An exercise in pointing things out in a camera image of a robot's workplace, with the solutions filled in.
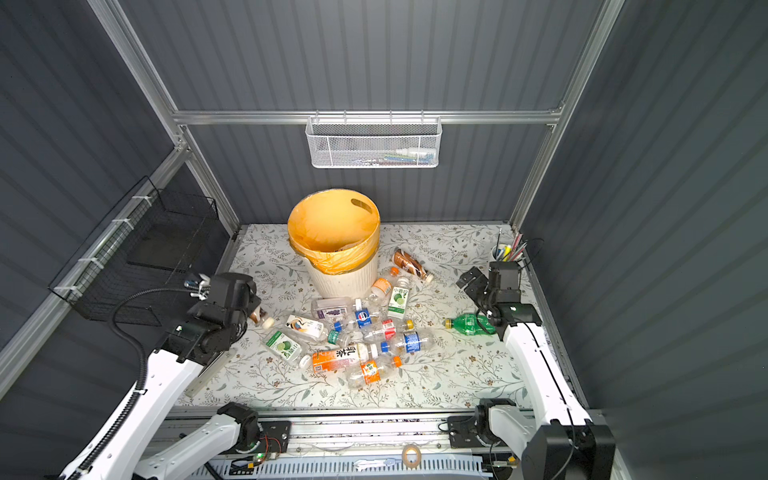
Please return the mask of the green plastic bottle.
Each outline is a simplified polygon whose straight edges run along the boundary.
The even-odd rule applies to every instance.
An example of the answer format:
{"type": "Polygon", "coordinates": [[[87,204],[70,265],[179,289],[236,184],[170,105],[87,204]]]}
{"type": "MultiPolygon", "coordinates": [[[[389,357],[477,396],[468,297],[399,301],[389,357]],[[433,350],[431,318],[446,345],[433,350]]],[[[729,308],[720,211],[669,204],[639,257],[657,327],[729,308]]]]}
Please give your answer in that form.
{"type": "Polygon", "coordinates": [[[446,329],[455,330],[465,336],[494,335],[495,327],[484,315],[465,313],[455,318],[445,318],[446,329]]]}

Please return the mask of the white orange label bottle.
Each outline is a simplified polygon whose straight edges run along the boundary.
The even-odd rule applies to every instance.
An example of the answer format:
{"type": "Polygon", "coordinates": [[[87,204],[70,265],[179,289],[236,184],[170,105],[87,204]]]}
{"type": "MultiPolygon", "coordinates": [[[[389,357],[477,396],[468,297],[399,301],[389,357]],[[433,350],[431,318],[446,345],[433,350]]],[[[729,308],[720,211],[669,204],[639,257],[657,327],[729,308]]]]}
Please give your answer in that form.
{"type": "Polygon", "coordinates": [[[322,321],[303,316],[290,315],[285,326],[294,334],[310,343],[324,343],[328,338],[328,328],[322,321]]]}

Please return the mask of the blue label clear water bottle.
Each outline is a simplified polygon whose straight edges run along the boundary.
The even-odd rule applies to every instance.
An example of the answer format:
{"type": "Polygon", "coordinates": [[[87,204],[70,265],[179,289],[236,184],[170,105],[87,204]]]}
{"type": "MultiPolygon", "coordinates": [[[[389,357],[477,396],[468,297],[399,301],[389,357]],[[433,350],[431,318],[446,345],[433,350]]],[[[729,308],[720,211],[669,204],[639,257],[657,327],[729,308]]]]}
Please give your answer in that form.
{"type": "Polygon", "coordinates": [[[435,335],[431,330],[409,330],[380,342],[379,347],[382,353],[402,356],[426,352],[433,348],[435,343],[435,335]]]}

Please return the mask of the brown coffee bottle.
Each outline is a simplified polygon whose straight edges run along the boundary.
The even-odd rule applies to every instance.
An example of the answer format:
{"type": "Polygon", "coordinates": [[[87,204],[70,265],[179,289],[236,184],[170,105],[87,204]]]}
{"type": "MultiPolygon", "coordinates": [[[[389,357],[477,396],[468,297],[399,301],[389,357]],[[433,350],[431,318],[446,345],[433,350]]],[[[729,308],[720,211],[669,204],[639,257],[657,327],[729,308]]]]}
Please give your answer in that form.
{"type": "Polygon", "coordinates": [[[429,284],[434,280],[434,275],[430,273],[417,259],[409,253],[397,248],[393,253],[394,265],[402,271],[405,271],[420,281],[429,284]]]}

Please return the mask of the orange milk tea bottle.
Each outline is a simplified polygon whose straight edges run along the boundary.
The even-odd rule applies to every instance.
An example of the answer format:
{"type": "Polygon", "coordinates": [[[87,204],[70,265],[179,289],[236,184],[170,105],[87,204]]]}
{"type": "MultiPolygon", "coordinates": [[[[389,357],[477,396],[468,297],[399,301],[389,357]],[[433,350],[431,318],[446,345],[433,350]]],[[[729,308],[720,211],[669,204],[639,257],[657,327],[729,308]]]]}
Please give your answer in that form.
{"type": "Polygon", "coordinates": [[[334,372],[376,359],[381,351],[375,344],[353,343],[346,347],[304,355],[299,366],[312,373],[334,372]]]}

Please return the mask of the orange label small bottle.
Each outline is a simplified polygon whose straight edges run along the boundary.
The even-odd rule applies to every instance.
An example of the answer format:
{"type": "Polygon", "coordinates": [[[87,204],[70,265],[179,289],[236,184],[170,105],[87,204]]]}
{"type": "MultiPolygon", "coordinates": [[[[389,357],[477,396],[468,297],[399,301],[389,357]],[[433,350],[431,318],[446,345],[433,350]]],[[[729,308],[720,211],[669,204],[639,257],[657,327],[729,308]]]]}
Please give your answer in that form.
{"type": "Polygon", "coordinates": [[[346,370],[347,385],[359,389],[381,382],[393,376],[401,366],[399,356],[389,355],[357,363],[346,370]]]}

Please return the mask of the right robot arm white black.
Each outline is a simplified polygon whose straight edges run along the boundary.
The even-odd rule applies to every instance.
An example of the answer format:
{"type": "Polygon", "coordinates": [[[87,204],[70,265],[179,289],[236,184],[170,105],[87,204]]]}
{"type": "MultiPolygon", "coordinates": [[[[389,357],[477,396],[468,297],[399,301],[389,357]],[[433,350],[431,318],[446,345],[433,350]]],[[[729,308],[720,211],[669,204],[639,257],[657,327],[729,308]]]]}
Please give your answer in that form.
{"type": "Polygon", "coordinates": [[[512,400],[484,399],[470,432],[494,448],[503,444],[516,459],[513,479],[609,479],[616,442],[610,428],[595,423],[570,389],[546,342],[535,306],[522,302],[520,268],[493,261],[473,267],[456,282],[517,362],[532,405],[526,415],[512,400]]]}

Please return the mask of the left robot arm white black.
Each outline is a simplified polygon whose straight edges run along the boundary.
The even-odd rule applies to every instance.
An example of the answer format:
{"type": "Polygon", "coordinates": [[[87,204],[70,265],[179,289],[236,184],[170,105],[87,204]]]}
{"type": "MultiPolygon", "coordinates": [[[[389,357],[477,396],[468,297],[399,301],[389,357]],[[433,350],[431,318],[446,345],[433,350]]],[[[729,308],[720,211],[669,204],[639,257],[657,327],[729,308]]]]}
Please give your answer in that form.
{"type": "Polygon", "coordinates": [[[202,275],[181,291],[196,302],[152,350],[117,323],[120,311],[144,294],[137,292],[114,308],[108,326],[137,354],[137,380],[60,478],[185,479],[224,452],[252,455],[258,449],[257,412],[230,402],[173,445],[143,456],[180,395],[242,338],[261,304],[253,278],[241,273],[202,275]]]}

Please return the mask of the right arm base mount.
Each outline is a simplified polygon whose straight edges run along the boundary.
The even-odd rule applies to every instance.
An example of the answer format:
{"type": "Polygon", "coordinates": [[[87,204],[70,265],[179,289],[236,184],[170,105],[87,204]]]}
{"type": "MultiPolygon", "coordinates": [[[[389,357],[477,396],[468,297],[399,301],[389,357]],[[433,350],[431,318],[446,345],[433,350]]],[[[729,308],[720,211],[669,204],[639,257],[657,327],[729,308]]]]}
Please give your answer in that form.
{"type": "Polygon", "coordinates": [[[473,415],[452,415],[438,423],[438,430],[448,436],[452,449],[488,448],[489,442],[480,436],[473,415]]]}

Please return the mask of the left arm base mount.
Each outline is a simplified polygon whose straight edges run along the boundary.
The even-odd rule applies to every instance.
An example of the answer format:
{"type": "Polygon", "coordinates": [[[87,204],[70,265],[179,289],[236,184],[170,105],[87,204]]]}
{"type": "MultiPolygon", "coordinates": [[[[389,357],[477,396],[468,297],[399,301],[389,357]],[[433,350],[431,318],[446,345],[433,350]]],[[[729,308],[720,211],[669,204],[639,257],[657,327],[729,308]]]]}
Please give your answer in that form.
{"type": "Polygon", "coordinates": [[[291,429],[290,421],[260,422],[258,428],[252,428],[232,451],[244,455],[279,456],[287,452],[291,429]]]}

